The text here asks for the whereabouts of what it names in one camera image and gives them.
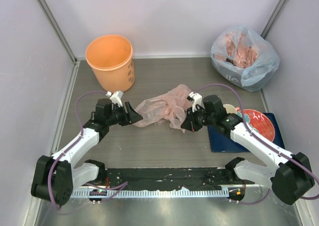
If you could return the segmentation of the pink translucent trash bag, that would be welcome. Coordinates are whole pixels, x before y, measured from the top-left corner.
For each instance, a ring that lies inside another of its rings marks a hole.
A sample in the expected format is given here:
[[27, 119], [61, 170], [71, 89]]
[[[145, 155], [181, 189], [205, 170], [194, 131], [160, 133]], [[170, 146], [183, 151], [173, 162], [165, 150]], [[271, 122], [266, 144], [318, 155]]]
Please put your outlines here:
[[187, 100], [191, 89], [180, 84], [165, 94], [142, 101], [135, 111], [143, 117], [134, 125], [146, 127], [151, 124], [159, 125], [169, 121], [169, 126], [181, 130], [181, 124], [186, 119], [186, 110], [192, 106]]

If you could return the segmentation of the orange plastic trash bin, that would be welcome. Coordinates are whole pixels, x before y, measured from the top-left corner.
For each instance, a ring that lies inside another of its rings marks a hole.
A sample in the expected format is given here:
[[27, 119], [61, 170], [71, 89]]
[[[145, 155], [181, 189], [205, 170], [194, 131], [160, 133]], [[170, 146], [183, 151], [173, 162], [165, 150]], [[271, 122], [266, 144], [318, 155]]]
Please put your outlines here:
[[85, 58], [101, 87], [110, 92], [125, 92], [135, 81], [133, 48], [120, 35], [105, 35], [93, 40]]

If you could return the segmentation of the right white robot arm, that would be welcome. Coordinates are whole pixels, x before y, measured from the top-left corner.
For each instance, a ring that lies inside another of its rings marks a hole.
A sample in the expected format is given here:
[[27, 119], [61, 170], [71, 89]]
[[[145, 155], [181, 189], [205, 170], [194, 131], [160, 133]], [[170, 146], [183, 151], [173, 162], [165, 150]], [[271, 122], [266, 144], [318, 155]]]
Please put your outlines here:
[[264, 166], [237, 157], [226, 164], [225, 178], [235, 184], [240, 180], [251, 181], [272, 190], [279, 200], [294, 204], [314, 185], [310, 161], [306, 155], [291, 152], [277, 146], [250, 127], [242, 117], [227, 113], [216, 95], [202, 97], [190, 93], [192, 103], [186, 111], [181, 128], [192, 132], [203, 126], [213, 127], [219, 134], [238, 143], [258, 157]]

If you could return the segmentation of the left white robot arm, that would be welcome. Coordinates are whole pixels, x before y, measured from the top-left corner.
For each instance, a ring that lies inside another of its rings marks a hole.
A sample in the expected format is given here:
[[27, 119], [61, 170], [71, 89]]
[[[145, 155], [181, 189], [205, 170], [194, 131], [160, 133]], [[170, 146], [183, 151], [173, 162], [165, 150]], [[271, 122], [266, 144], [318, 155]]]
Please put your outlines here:
[[106, 180], [104, 163], [86, 160], [80, 167], [76, 164], [109, 133], [111, 126], [126, 126], [142, 119], [129, 102], [99, 99], [90, 119], [72, 141], [51, 156], [38, 159], [31, 195], [60, 207], [68, 202], [73, 190], [82, 185], [102, 185]]

